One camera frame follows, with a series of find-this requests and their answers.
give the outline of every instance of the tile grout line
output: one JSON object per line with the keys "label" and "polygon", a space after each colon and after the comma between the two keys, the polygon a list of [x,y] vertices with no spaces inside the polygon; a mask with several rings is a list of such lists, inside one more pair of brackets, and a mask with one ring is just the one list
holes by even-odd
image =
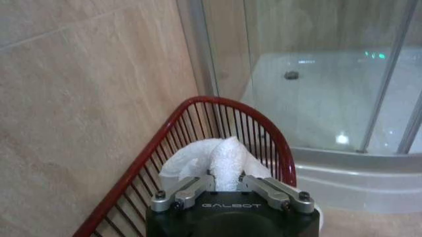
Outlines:
{"label": "tile grout line", "polygon": [[52,31],[40,33],[40,34],[37,34],[37,35],[35,35],[35,36],[32,36],[32,37],[29,37],[29,38],[27,38],[27,39],[23,39],[23,40],[20,40],[20,41],[17,41],[17,42],[9,43],[9,44],[7,44],[5,46],[0,47],[0,53],[1,53],[3,51],[5,51],[5,50],[13,48],[13,47],[20,46],[21,44],[25,44],[25,43],[28,43],[28,42],[31,42],[31,41],[33,41],[33,40],[37,40],[37,39],[40,39],[40,38],[43,38],[43,37],[47,37],[48,35],[52,35],[52,34],[55,34],[55,33],[60,32],[60,31],[63,31],[63,30],[71,28],[72,26],[75,26],[75,25],[78,25],[78,24],[80,24],[80,23],[83,23],[83,22],[88,22],[88,21],[91,21],[91,20],[99,19],[99,18],[102,18],[102,17],[104,17],[104,16],[108,16],[108,15],[111,15],[111,14],[114,14],[114,13],[116,13],[116,12],[119,12],[119,11],[122,11],[122,10],[124,10],[124,9],[127,9],[127,8],[130,8],[130,7],[132,7],[132,6],[136,6],[136,5],[139,5],[139,4],[140,4],[139,2],[138,2],[138,3],[127,4],[126,6],[119,7],[119,8],[116,8],[116,9],[108,11],[108,12],[103,12],[103,13],[100,13],[99,15],[95,15],[95,16],[92,16],[92,17],[84,19],[84,20],[79,20],[79,21],[74,21],[74,22],[66,23],[63,26],[58,27],[58,28],[56,28],[55,30],[52,30]]}

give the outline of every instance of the wire basket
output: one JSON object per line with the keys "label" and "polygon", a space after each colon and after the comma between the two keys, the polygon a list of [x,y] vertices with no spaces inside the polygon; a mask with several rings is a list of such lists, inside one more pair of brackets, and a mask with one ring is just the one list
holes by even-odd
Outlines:
{"label": "wire basket", "polygon": [[192,97],[171,114],[74,236],[146,236],[146,210],[160,189],[164,162],[190,143],[230,136],[238,137],[273,177],[295,187],[290,148],[269,118],[234,100]]}

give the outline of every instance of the white shower base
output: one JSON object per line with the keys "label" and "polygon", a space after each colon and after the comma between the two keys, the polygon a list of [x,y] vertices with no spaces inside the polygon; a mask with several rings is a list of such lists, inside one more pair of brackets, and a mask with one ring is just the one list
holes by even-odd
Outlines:
{"label": "white shower base", "polygon": [[[386,48],[265,54],[255,64],[242,101],[273,120],[294,146],[354,152],[374,110],[387,59]],[[298,71],[299,79],[286,80],[287,71]],[[370,153],[395,152],[422,89],[421,78],[422,48],[403,48]],[[341,135],[349,140],[343,144],[337,141]],[[421,135],[413,151],[422,152]]]}
{"label": "white shower base", "polygon": [[[375,156],[354,152],[362,142],[389,58],[386,49],[367,52],[369,55],[365,50],[262,55],[242,102],[271,119],[297,147],[293,153],[299,188],[310,191],[322,206],[381,213],[417,212],[422,211],[422,154]],[[298,71],[299,79],[286,80],[286,71]],[[422,88],[421,78],[422,49],[405,48],[370,141],[370,154],[394,154]],[[339,135],[347,136],[346,144],[338,143]],[[411,151],[422,151],[421,132]]]}

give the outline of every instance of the white towel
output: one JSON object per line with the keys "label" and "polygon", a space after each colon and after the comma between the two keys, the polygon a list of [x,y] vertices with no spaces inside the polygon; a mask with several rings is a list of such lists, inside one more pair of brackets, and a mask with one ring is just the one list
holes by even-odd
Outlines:
{"label": "white towel", "polygon": [[164,163],[159,173],[162,186],[168,189],[186,177],[215,176],[216,191],[235,191],[239,175],[271,177],[269,169],[247,151],[236,137],[206,139],[182,148]]}

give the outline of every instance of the beige wall tile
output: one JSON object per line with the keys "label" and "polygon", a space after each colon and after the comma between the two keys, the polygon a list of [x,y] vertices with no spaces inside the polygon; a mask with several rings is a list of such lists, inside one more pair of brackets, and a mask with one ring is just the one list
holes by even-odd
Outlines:
{"label": "beige wall tile", "polygon": [[142,1],[3,49],[0,75],[5,236],[70,236],[198,94],[175,1]]}
{"label": "beige wall tile", "polygon": [[0,2],[0,47],[139,1],[4,0]]}

